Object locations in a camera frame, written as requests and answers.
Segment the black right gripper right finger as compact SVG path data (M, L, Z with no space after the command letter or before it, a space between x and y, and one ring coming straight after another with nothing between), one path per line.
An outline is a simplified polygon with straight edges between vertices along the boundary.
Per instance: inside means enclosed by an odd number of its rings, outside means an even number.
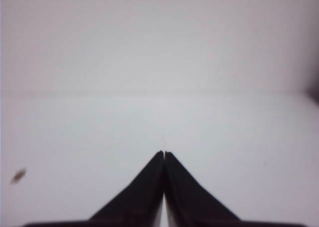
M206 191L171 152L164 158L164 194L170 227L193 227L196 221L240 221Z

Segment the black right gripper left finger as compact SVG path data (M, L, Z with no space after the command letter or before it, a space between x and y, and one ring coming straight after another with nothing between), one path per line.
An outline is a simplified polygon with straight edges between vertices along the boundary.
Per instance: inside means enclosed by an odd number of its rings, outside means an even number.
M164 154L159 151L134 180L90 220L116 222L124 227L154 226L162 205L163 173Z

